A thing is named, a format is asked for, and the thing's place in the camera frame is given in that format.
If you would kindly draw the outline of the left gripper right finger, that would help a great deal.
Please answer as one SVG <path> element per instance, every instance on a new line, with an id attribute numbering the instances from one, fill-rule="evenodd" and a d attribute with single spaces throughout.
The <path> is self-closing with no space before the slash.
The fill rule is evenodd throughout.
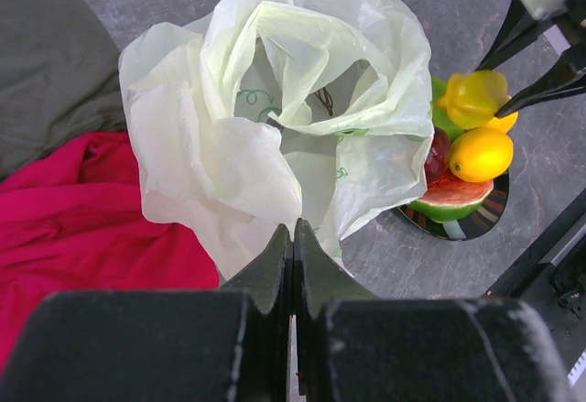
<path id="1" fill-rule="evenodd" d="M 298 381 L 309 401 L 572 401 L 546 323 L 517 299 L 380 299 L 296 225 Z"/>

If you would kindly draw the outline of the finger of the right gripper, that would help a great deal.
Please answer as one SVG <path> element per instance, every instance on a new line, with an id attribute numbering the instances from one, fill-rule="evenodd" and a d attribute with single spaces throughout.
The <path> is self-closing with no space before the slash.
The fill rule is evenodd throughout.
<path id="1" fill-rule="evenodd" d="M 495 114 L 504 118 L 537 103 L 585 93 L 585 48 L 570 47 L 541 78 L 516 94 Z"/>
<path id="2" fill-rule="evenodd" d="M 505 20 L 476 70 L 492 71 L 533 44 L 541 34 L 556 24 L 563 14 L 555 12 L 543 20 L 535 20 L 521 0 L 511 0 Z"/>

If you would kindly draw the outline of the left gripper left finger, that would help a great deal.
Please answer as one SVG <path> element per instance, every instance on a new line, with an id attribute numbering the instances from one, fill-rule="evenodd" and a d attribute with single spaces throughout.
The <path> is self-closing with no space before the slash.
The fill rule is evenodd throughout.
<path id="1" fill-rule="evenodd" d="M 215 290 L 54 293 L 29 317 L 4 401 L 285 401 L 288 229 Z"/>

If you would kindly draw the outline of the yellow fake starfruit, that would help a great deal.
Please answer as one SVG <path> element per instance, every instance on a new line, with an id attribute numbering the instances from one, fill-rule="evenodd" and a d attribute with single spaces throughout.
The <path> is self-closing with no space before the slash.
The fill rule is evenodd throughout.
<path id="1" fill-rule="evenodd" d="M 508 82 L 498 71 L 454 73 L 437 106 L 459 128 L 471 130 L 491 121 L 508 102 Z"/>

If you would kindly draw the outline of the yellow fake fruit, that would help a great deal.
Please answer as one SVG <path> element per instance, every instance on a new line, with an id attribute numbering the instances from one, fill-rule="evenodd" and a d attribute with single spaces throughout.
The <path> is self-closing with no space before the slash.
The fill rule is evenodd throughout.
<path id="1" fill-rule="evenodd" d="M 505 173 L 515 149 L 511 137 L 490 127 L 479 127 L 459 136 L 451 145 L 449 169 L 466 182 L 485 182 Z"/>

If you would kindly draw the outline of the green fake starfruit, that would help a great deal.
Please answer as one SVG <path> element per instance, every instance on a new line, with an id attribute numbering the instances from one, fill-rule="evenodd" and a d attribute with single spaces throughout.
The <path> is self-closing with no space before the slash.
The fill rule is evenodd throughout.
<path id="1" fill-rule="evenodd" d="M 446 110 L 440 107 L 439 101 L 447 91 L 447 83 L 437 76 L 431 77 L 432 86 L 432 121 L 435 127 L 446 132 L 451 142 L 464 133 L 464 130 L 456 126 L 448 117 Z"/>

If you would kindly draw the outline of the dark red fake apple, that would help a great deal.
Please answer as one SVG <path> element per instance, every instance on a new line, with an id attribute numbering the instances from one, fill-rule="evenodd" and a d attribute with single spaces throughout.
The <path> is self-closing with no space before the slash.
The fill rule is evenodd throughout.
<path id="1" fill-rule="evenodd" d="M 450 138 L 444 130 L 436 127 L 431 147 L 424 164 L 425 177 L 428 186 L 437 181 L 448 171 L 449 158 Z"/>

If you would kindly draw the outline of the fake watermelon slice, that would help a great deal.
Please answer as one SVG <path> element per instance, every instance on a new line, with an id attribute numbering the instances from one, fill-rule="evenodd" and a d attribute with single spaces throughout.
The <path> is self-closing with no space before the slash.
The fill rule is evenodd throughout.
<path id="1" fill-rule="evenodd" d="M 466 182 L 446 173 L 429 185 L 424 195 L 410 202 L 408 207 L 435 223 L 458 221 L 478 210 L 493 189 L 492 179 Z"/>

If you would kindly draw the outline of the green avocado print plastic bag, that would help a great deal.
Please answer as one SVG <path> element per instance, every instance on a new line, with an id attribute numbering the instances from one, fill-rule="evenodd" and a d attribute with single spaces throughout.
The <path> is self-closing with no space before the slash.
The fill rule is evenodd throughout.
<path id="1" fill-rule="evenodd" d="M 153 26 L 119 78 L 142 211 L 231 278 L 279 225 L 323 250 L 426 191 L 430 45 L 401 0 L 220 0 Z"/>

